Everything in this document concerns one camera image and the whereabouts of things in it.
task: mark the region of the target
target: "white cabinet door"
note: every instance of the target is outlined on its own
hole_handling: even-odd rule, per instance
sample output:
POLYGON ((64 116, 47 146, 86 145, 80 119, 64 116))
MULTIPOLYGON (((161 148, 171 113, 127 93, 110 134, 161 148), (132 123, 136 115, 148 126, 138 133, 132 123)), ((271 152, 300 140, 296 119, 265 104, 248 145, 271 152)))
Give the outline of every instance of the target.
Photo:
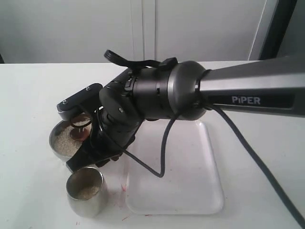
POLYGON ((258 59, 276 4, 277 0, 143 0, 144 57, 258 59), (155 9, 155 18, 146 7, 155 9))
POLYGON ((125 58, 142 60, 139 3, 141 0, 2 1, 0 53, 10 63, 106 62, 103 54, 112 49, 125 58))

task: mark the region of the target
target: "white table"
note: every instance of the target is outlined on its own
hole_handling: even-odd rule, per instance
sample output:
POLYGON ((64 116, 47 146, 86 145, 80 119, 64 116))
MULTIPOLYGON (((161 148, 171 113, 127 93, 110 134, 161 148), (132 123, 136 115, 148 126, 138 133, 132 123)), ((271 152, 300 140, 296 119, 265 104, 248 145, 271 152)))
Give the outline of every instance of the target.
MULTIPOLYGON (((214 69, 242 63, 202 64, 214 69)), ((1 228, 299 228, 231 129, 212 111, 202 120, 208 126, 224 190, 221 212, 132 214, 121 189, 125 182, 121 158, 101 169, 112 187, 107 210, 95 219, 75 215, 65 193, 70 172, 48 143, 51 129, 61 120, 55 105, 91 83, 107 84, 123 69, 111 63, 0 65, 1 228)), ((305 215, 305 118, 227 113, 305 215)))

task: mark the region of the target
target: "clear plastic tray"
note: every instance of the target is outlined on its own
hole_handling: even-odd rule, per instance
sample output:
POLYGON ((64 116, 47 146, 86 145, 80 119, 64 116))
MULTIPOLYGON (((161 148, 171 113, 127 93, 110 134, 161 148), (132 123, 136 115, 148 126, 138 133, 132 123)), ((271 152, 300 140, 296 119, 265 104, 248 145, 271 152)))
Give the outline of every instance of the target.
MULTIPOLYGON (((130 150, 160 171, 160 149, 168 121, 145 122, 130 150)), ((213 214, 224 205, 208 131, 200 121, 176 121, 166 146, 163 178, 129 159, 126 205, 137 214, 213 214)))

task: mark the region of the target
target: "grain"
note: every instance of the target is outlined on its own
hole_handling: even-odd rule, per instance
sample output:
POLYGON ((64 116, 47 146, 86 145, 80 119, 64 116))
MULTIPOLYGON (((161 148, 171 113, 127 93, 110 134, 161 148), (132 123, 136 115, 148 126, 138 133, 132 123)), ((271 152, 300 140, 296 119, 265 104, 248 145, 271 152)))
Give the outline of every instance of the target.
POLYGON ((76 198, 77 199, 90 199, 98 191, 99 191, 99 187, 97 187, 97 186, 85 187, 76 194, 76 198))
MULTIPOLYGON (((84 125, 87 122, 88 121, 77 122, 75 125, 84 125)), ((75 141, 70 137, 70 131, 72 129, 72 126, 68 126, 55 139, 54 149, 57 153, 64 156, 73 156, 81 147, 81 141, 75 141)))

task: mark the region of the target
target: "metal cup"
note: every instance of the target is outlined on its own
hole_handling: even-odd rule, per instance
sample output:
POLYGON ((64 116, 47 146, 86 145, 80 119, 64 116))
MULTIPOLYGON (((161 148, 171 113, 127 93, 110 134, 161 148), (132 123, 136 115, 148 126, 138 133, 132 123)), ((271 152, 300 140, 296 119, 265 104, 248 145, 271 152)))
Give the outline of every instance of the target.
POLYGON ((107 205, 105 179, 93 167, 82 168, 72 174, 66 184, 69 205, 79 216, 92 218, 107 205))

